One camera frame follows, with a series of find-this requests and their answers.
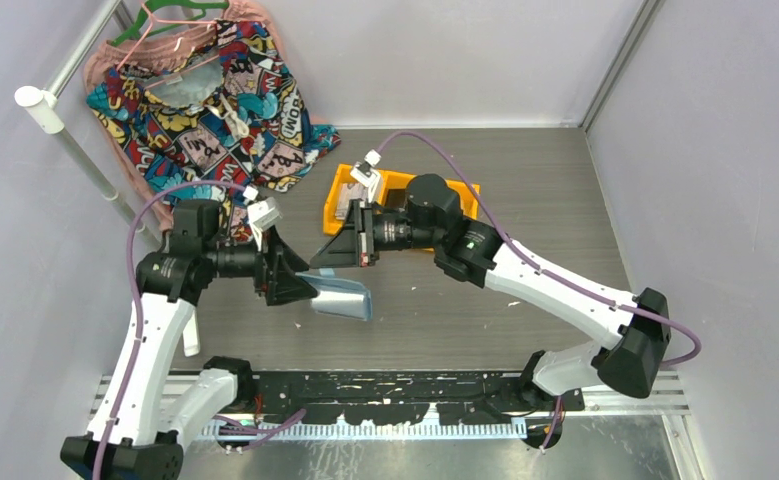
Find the blue card holder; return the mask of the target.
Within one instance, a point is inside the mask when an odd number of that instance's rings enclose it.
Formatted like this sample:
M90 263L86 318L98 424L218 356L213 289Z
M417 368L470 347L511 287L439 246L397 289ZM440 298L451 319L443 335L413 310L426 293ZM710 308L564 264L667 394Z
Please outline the blue card holder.
M363 322L372 320L371 291L361 282L337 276L332 268L322 268L317 273L299 272L298 277L317 291L317 296L310 300L314 312Z

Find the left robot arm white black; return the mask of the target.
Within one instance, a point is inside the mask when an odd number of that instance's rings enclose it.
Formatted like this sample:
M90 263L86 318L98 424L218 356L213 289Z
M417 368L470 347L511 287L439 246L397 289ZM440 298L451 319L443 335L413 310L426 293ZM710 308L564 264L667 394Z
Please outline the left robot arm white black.
M222 204L185 200L162 246L130 265L132 317L113 377L86 433L66 438L60 451L81 478L175 479L187 446L215 415L256 405L249 361L214 356L173 404L161 406L177 345L214 279L250 278L269 306L318 294L299 276L307 263L276 230L276 200L256 201L247 212L251 242L230 245Z

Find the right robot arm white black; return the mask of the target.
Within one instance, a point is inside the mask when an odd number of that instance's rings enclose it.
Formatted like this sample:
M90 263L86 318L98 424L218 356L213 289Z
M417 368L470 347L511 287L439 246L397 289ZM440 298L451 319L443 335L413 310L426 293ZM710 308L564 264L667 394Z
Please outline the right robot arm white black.
M523 403L542 411L559 395L605 385L648 397L671 339L660 322L664 294L609 289L505 240L491 225L466 216L458 192L436 174L419 175L400 209L351 202L341 229L310 261L313 268L369 267L383 251L430 249L447 276L533 304L590 337L561 351L532 355L520 384Z

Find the silver cards stack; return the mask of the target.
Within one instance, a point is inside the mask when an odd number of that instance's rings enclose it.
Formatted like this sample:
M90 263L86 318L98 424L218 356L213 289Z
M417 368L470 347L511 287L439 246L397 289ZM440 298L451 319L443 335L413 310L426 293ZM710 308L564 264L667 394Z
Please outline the silver cards stack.
M339 187L336 206L334 209L334 218L342 221L346 218L350 202L368 198L367 188L360 183L343 183Z

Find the comic print shorts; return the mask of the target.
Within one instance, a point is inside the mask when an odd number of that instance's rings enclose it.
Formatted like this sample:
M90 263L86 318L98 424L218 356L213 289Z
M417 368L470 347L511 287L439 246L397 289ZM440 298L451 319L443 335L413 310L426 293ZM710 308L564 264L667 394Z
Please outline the comic print shorts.
M210 40L173 67L119 52L96 75L86 103L112 137L139 191L184 184L156 209L162 227L186 199L224 203L230 235L251 239L242 195L216 181L286 193L340 144L338 130L311 121L297 81L260 21L219 19Z

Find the pink garment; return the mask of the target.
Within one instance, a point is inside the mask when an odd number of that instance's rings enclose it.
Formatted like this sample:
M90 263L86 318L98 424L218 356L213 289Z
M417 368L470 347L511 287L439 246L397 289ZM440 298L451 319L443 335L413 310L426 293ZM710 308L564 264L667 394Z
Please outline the pink garment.
M264 25L271 35L274 46L282 58L287 57L277 25L268 10L257 1L231 1L221 18L229 21L256 21ZM82 78L87 93L105 80L107 71L118 65L124 58L132 65L140 65L152 70L163 70L176 67L187 60L193 50L210 44L215 36L214 28L208 25L189 26L178 33L150 36L141 42L135 50L130 46L114 47L107 42L98 46L84 65ZM129 186L138 194L142 201L153 196L153 190L131 164L127 154L120 148L111 131L103 121L103 136L120 171Z

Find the pink hanger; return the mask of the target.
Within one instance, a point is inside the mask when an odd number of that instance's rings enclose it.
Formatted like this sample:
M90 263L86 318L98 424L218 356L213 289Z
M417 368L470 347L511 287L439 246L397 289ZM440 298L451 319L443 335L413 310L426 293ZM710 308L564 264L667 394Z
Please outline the pink hanger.
M99 51L103 82L140 88L174 103L210 94L224 80L218 59L219 21L176 23L171 32L144 34L138 40L114 41Z

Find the green hanger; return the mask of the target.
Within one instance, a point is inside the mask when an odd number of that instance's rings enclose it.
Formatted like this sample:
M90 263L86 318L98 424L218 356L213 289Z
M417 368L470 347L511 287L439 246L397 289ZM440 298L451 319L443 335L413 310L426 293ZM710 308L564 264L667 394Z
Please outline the green hanger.
M108 44L118 47L178 27L207 25L211 22L211 13L223 13L230 4L230 1L142 1L130 25Z

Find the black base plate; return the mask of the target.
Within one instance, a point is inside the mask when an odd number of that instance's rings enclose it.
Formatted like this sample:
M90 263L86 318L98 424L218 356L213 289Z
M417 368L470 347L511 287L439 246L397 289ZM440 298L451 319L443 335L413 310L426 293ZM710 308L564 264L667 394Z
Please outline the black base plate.
M532 395L520 374L509 371L261 371L252 392L223 412L280 423L303 409L309 425L343 419L384 426L421 423L434 407L441 425L456 426L554 410L553 398Z

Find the metal clothes rail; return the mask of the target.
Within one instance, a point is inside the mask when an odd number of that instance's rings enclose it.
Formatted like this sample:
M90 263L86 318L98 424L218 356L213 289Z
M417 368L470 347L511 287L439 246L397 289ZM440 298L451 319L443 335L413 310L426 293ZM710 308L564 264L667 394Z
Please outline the metal clothes rail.
M35 64L15 85L16 107L58 148L62 164L95 199L95 235L112 234L107 251L124 256L129 226L142 202L85 104L84 65L101 43L130 26L139 4L36 1L33 6L22 48Z

